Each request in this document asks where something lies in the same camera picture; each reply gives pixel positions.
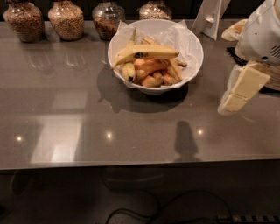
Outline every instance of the bowl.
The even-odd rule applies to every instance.
[[[187,63],[186,68],[181,68],[183,78],[181,82],[171,86],[152,88],[126,81],[122,77],[120,68],[114,70],[115,76],[123,80],[123,83],[128,88],[136,88],[147,95],[160,95],[174,88],[181,88],[188,81],[192,80],[198,74],[198,71],[202,66],[204,54],[200,41],[184,24],[186,24],[185,21],[184,23],[176,23],[164,19],[145,19],[131,24],[122,23],[119,26],[118,32],[108,45],[108,62],[112,66],[116,52],[127,45],[135,27],[137,28],[136,44],[139,44],[141,38],[145,36],[154,38],[160,44],[166,42],[167,46],[179,50],[179,57]]]

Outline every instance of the glass jar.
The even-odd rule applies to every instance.
[[[68,0],[53,0],[48,11],[52,28],[65,41],[81,39],[84,33],[84,16],[81,8]]]
[[[139,19],[166,19],[172,20],[172,11],[166,6],[165,1],[148,1],[139,9]]]
[[[117,32],[120,21],[125,21],[125,12],[116,1],[101,0],[93,9],[92,17],[100,38],[111,40]]]
[[[27,0],[5,2],[9,7],[3,18],[22,42],[38,42],[45,37],[44,19],[39,8]]]

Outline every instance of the white bowl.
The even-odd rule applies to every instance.
[[[163,19],[145,19],[145,20],[139,20],[131,24],[126,24],[121,28],[119,28],[117,34],[111,39],[109,45],[108,45],[108,61],[109,64],[112,66],[114,62],[114,52],[122,49],[123,47],[126,46],[126,44],[130,40],[130,35],[128,35],[128,29],[133,30],[133,27],[137,28],[137,34],[140,32],[141,35],[144,36],[150,36],[150,37],[155,37],[158,36],[160,37],[161,35],[159,33],[161,32],[166,32],[169,28],[173,27],[177,23],[169,21],[169,20],[163,20]],[[187,61],[188,66],[184,69],[182,69],[182,78],[183,80],[180,83],[177,83],[172,86],[161,86],[157,88],[151,88],[151,87],[144,87],[141,85],[137,85],[131,82],[126,81],[119,69],[114,70],[114,74],[117,78],[123,80],[123,83],[128,87],[128,88],[136,88],[140,90],[143,93],[146,93],[148,95],[160,95],[164,92],[167,92],[169,90],[172,90],[174,88],[180,88],[184,86],[188,81],[193,79],[198,71],[200,70],[203,62],[203,49],[201,46],[200,41],[198,38],[190,31],[187,29],[187,27],[183,27],[184,33],[183,37],[180,37],[179,40],[183,43],[183,45],[187,44],[187,51],[185,49],[177,49],[179,50],[180,53],[185,52],[186,57],[190,59],[190,61]]]

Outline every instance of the gray countertop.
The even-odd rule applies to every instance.
[[[109,42],[91,21],[75,42],[61,42],[48,22],[45,32],[23,44],[0,23],[0,169],[280,158],[277,94],[258,94],[235,115],[217,113],[235,65],[226,48],[235,43],[199,35],[197,77],[146,95],[114,76]]]

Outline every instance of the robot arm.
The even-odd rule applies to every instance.
[[[243,20],[240,33],[235,24],[222,37],[238,40],[235,54],[248,61],[244,67],[235,66],[230,74],[227,91],[218,107],[222,115],[231,115],[241,109],[269,80],[271,68],[280,65],[280,0],[264,1]]]

